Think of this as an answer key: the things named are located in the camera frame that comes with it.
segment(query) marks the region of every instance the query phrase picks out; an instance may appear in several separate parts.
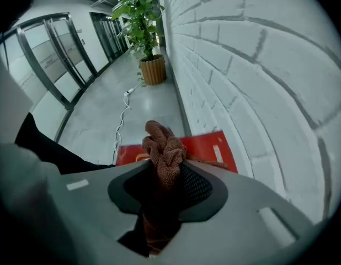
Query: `power cord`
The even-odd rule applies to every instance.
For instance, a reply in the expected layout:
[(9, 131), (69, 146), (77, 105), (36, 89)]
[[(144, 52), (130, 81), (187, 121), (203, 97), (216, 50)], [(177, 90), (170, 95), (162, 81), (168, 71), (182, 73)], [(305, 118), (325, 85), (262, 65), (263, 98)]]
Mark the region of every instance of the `power cord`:
[(142, 83), (142, 81), (135, 87), (135, 88), (131, 88), (130, 90), (128, 90), (127, 92), (124, 92), (124, 99), (123, 99), (123, 102), (125, 103), (125, 108), (124, 110), (121, 112), (120, 114), (120, 125), (116, 128), (116, 133), (115, 133), (115, 139), (116, 141), (114, 142), (114, 152), (113, 152), (113, 164), (115, 164), (114, 162), (114, 156), (115, 154), (118, 155), (118, 152), (116, 150), (117, 146), (118, 146), (118, 143), (120, 142), (121, 143), (121, 134), (119, 133), (119, 129), (122, 128), (123, 124), (124, 124), (124, 112), (127, 110), (127, 109), (131, 109), (131, 107), (129, 106), (129, 103), (130, 103), (130, 97), (131, 97), (131, 93), (134, 92), (134, 90), (136, 88), (139, 87), (139, 85)]
[(4, 51), (5, 51), (7, 70), (10, 72), (9, 58), (7, 57), (6, 40), (5, 40), (5, 37), (4, 37), (3, 33), (2, 33), (2, 38), (3, 38), (3, 44), (4, 44)]

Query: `corridor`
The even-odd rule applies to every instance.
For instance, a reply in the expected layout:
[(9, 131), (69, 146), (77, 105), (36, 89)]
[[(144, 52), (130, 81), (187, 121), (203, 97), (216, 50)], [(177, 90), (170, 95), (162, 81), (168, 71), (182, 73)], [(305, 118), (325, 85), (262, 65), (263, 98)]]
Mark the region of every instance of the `corridor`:
[[(115, 130), (125, 108), (123, 94), (139, 84), (138, 71), (138, 61), (132, 54), (119, 57), (79, 100), (59, 144), (84, 160), (112, 164)], [(125, 111), (120, 132), (122, 145), (140, 144), (147, 135), (148, 120), (170, 127), (177, 137), (184, 136), (175, 86), (169, 76), (157, 86), (139, 86), (132, 93), (129, 106), (131, 110)]]

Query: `metal door frame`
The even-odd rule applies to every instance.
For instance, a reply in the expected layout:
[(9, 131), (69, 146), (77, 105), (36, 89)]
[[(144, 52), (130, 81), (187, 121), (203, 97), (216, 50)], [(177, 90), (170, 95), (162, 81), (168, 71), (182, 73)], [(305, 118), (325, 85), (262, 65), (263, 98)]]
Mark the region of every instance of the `metal door frame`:
[(117, 47), (117, 49), (118, 49), (118, 51), (120, 53), (120, 56), (121, 56), (124, 52), (120, 48), (119, 42), (118, 42), (117, 37), (116, 37), (116, 32), (115, 32), (115, 30), (113, 29), (113, 27), (110, 24), (111, 21), (107, 18), (107, 16), (105, 16), (105, 21), (106, 21), (106, 24), (107, 24), (110, 32), (111, 32), (111, 38), (114, 40), (114, 43), (115, 43), (115, 45), (116, 45), (116, 47)]
[(113, 60), (115, 60), (115, 59), (118, 58), (118, 57), (115, 55), (115, 52), (114, 52), (114, 50), (113, 50), (113, 47), (111, 46), (110, 41), (109, 41), (109, 39), (108, 39), (108, 33), (106, 32), (105, 27), (104, 27), (104, 25), (103, 25), (102, 22), (103, 22), (103, 21), (102, 21), (101, 19), (98, 19), (98, 20), (97, 20), (97, 23), (100, 25), (100, 28), (101, 28), (102, 31), (104, 32), (103, 38), (104, 38), (104, 41), (105, 41), (105, 43), (106, 43), (106, 46), (108, 47), (109, 51), (111, 52), (111, 55), (112, 55)]
[(110, 23), (112, 23), (112, 22), (107, 18), (107, 17), (109, 17), (109, 16), (108, 16), (107, 14), (98, 13), (98, 12), (89, 12), (89, 15), (90, 15), (91, 20), (92, 20), (92, 22), (93, 22), (94, 30), (95, 30), (95, 32), (96, 32), (96, 34), (97, 34), (98, 40), (99, 40), (99, 42), (100, 42), (100, 44), (101, 44), (101, 46), (102, 46), (102, 48), (103, 48), (103, 51), (104, 51), (105, 55), (107, 56), (107, 58), (108, 58), (108, 54), (106, 53), (105, 48), (104, 48), (104, 45), (103, 45), (103, 43), (102, 43), (102, 41), (101, 41), (101, 39), (100, 39), (100, 37), (99, 37), (98, 31), (97, 31), (96, 28), (95, 28), (93, 16), (95, 16), (95, 17), (101, 17), (101, 18), (99, 19), (99, 21), (101, 21), (101, 22), (103, 21), (103, 18), (105, 18), (105, 22), (106, 22), (106, 24), (107, 24), (108, 29), (109, 29), (110, 32), (111, 32), (111, 35), (112, 35), (111, 37), (112, 37), (112, 39), (114, 40), (115, 46), (116, 46), (117, 50), (119, 51), (120, 56), (121, 56), (122, 54), (124, 54), (124, 53), (127, 51), (127, 46), (126, 46), (126, 50), (123, 50), (122, 48), (120, 48), (120, 44), (119, 44), (118, 41), (116, 40), (116, 38), (117, 38), (117, 37), (116, 37), (116, 32), (113, 30), (113, 28), (112, 28), (111, 25), (110, 25)]
[(112, 48), (111, 48), (111, 46), (110, 46), (110, 44), (109, 44), (109, 41), (105, 41), (105, 42), (106, 42), (106, 46), (108, 47), (109, 51), (110, 51), (111, 54), (113, 55), (112, 60), (109, 60), (110, 56), (107, 54), (107, 52), (106, 52), (106, 50), (105, 50), (105, 48), (104, 48), (103, 42), (101, 41), (101, 36), (99, 36), (99, 33), (98, 33), (97, 28), (96, 28), (95, 23), (94, 23), (95, 21), (93, 20), (93, 17), (97, 17), (96, 14), (99, 14), (99, 13), (89, 12), (89, 15), (90, 15), (90, 17), (91, 17), (92, 24), (93, 24), (93, 27), (94, 27), (94, 31), (95, 31), (95, 33), (97, 34), (99, 43), (100, 43), (100, 45), (101, 45), (101, 47), (102, 47), (102, 49), (103, 49), (103, 51), (104, 51), (104, 53), (105, 53), (106, 58), (108, 59), (108, 62), (111, 64), (111, 63), (114, 62), (114, 60), (115, 60), (116, 58), (115, 58), (114, 52), (113, 52), (113, 50), (112, 50)]
[[(67, 20), (65, 18), (59, 18), (57, 19), (56, 21), (58, 20), (65, 20), (65, 22), (67, 23)], [(66, 49), (65, 47), (63, 46), (62, 44), (62, 41), (60, 39), (60, 36), (58, 35), (58, 32), (56, 31), (56, 28), (54, 26), (54, 20), (51, 18), (50, 19), (51, 23), (49, 24), (50, 28), (52, 29), (53, 33), (55, 33), (56, 35), (56, 40), (57, 40), (57, 43), (59, 44), (61, 50), (62, 50), (62, 55), (64, 56), (65, 58), (65, 61), (66, 63), (69, 64), (70, 68), (72, 69), (72, 71), (76, 74), (76, 77), (80, 79), (80, 81), (82, 83), (84, 83), (84, 85), (86, 86), (86, 81), (84, 80), (84, 78), (81, 76), (80, 72), (78, 71), (78, 69), (75, 67), (74, 63), (71, 61), (68, 53), (66, 52)]]
[(101, 27), (103, 28), (103, 31), (105, 32), (105, 36), (106, 36), (106, 38), (107, 38), (108, 46), (111, 48), (111, 50), (112, 50), (112, 52), (113, 52), (114, 59), (117, 59), (118, 57), (120, 57), (120, 55), (118, 56), (118, 52), (115, 52), (115, 51), (113, 50), (112, 43), (111, 43), (111, 41), (110, 41), (110, 39), (112, 39), (112, 41), (115, 43), (114, 38), (113, 38), (113, 32), (110, 31), (108, 22), (107, 22), (106, 20), (103, 19), (103, 18), (104, 18), (104, 15), (100, 14), (100, 15), (98, 15), (98, 18), (99, 18), (98, 22), (100, 23)]
[(75, 70), (73, 69), (71, 64), (68, 62), (68, 56), (66, 56), (65, 49), (63, 48), (61, 43), (59, 43), (58, 38), (55, 37), (52, 25), (46, 19), (43, 20), (43, 23), (44, 23), (44, 27), (48, 33), (48, 37), (50, 38), (52, 45), (53, 45), (55, 51), (57, 52), (60, 61), (64, 64), (66, 70), (69, 72), (71, 77), (76, 81), (76, 83), (78, 84), (80, 89), (86, 90), (86, 83), (83, 81), (83, 79), (81, 80), (79, 78), (79, 76), (77, 75), (77, 73), (75, 72)]
[[(114, 28), (116, 28), (119, 31), (118, 33), (115, 34), (115, 36), (118, 36), (118, 34), (122, 31), (122, 28), (121, 28), (119, 20), (113, 20), (111, 23), (113, 23)], [(120, 44), (121, 44), (121, 47), (122, 47), (122, 52), (123, 53), (127, 52), (127, 44), (126, 44), (125, 38), (123, 38), (122, 40), (120, 40), (118, 38), (118, 40), (120, 41)]]
[[(69, 28), (71, 35), (72, 35), (72, 39), (73, 39), (79, 53), (81, 54), (82, 59), (85, 61), (88, 69), (92, 73), (92, 77), (90, 78), (90, 80), (87, 83), (85, 82), (85, 84), (84, 84), (83, 82), (77, 81), (77, 80), (79, 80), (79, 78), (75, 78), (74, 74), (70, 73), (71, 71), (73, 71), (73, 68), (72, 68), (71, 64), (69, 64), (66, 60), (63, 59), (64, 55), (61, 55), (61, 53), (62, 53), (60, 50), (61, 47), (60, 47), (60, 44), (58, 43), (58, 40), (54, 36), (53, 28), (50, 27), (50, 25), (46, 22), (47, 20), (49, 20), (51, 18), (53, 18), (53, 19), (61, 18), (61, 19), (66, 20), (67, 26)], [(67, 72), (70, 73), (72, 78), (77, 82), (77, 84), (80, 87), (80, 90), (77, 92), (77, 94), (72, 99), (72, 101), (68, 101), (64, 97), (64, 95), (62, 95), (62, 93), (57, 89), (55, 84), (49, 79), (48, 75), (45, 73), (43, 68), (40, 66), (38, 60), (34, 56), (32, 49), (30, 48), (30, 46), (28, 44), (27, 38), (26, 38), (25, 33), (24, 33), (24, 29), (28, 30), (28, 29), (34, 28), (34, 27), (36, 27), (38, 25), (42, 25), (42, 24), (45, 26), (48, 37), (50, 38), (51, 43), (53, 45), (53, 48), (57, 52), (59, 59), (62, 61), (63, 65), (67, 69)], [(43, 16), (31, 19), (31, 20), (27, 20), (23, 23), (20, 23), (16, 26), (12, 27), (11, 29), (9, 29), (4, 34), (0, 35), (0, 44), (3, 43), (4, 40), (8, 39), (9, 37), (11, 37), (13, 35), (16, 35), (18, 42), (19, 42), (19, 45), (22, 49), (22, 52), (23, 52), (24, 56), (26, 57), (29, 65), (31, 66), (32, 70), (37, 75), (38, 79), (46, 87), (47, 91), (49, 91), (67, 110), (67, 113), (66, 113), (63, 121), (61, 122), (60, 127), (59, 127), (59, 129), (56, 133), (56, 136), (55, 136), (55, 141), (58, 142), (60, 137), (61, 137), (61, 134), (63, 132), (63, 129), (66, 126), (66, 123), (67, 123), (69, 117), (71, 116), (71, 114), (75, 108), (76, 103), (79, 101), (79, 99), (81, 98), (83, 93), (86, 91), (86, 89), (99, 76), (99, 73), (96, 71), (91, 60), (89, 59), (81, 41), (77, 35), (76, 28), (72, 22), (71, 15), (69, 13), (56, 13), (56, 14), (50, 14), (50, 15), (43, 15)]]
[(112, 29), (110, 28), (109, 26), (109, 21), (107, 19), (104, 19), (105, 17), (102, 17), (102, 19), (100, 20), (100, 22), (103, 24), (103, 22), (105, 24), (103, 24), (103, 28), (104, 28), (104, 31), (106, 32), (107, 35), (110, 35), (110, 40), (108, 40), (108, 42), (111, 44), (111, 42), (114, 43), (114, 46), (116, 48), (116, 52), (114, 53), (116, 58), (119, 58), (121, 55), (122, 55), (122, 52), (119, 50), (119, 47), (118, 47), (118, 44), (117, 42), (115, 41), (115, 37), (114, 37), (114, 32), (112, 31)]

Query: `brown towel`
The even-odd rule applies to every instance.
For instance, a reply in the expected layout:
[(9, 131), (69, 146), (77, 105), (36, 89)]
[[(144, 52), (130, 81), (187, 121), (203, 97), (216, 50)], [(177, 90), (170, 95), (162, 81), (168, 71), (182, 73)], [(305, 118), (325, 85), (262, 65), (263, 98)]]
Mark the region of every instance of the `brown towel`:
[(185, 159), (196, 160), (228, 169), (227, 164), (202, 161), (189, 154), (174, 134), (156, 121), (148, 121), (145, 127), (150, 134), (142, 146), (154, 165), (154, 184), (149, 204), (143, 209), (143, 226), (150, 253), (157, 255), (180, 228), (177, 181), (179, 164)]

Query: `red box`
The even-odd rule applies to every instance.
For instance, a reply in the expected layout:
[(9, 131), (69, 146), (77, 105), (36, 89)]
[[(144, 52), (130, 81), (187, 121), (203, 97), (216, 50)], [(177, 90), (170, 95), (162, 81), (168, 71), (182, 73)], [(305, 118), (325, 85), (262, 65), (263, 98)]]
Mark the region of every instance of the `red box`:
[[(188, 152), (205, 161), (222, 161), (228, 164), (228, 169), (233, 173), (237, 172), (236, 163), (225, 135), (222, 131), (216, 131), (204, 135), (187, 136), (180, 139)], [(125, 165), (136, 162), (136, 157), (145, 154), (146, 151), (141, 145), (120, 146), (116, 164)]]

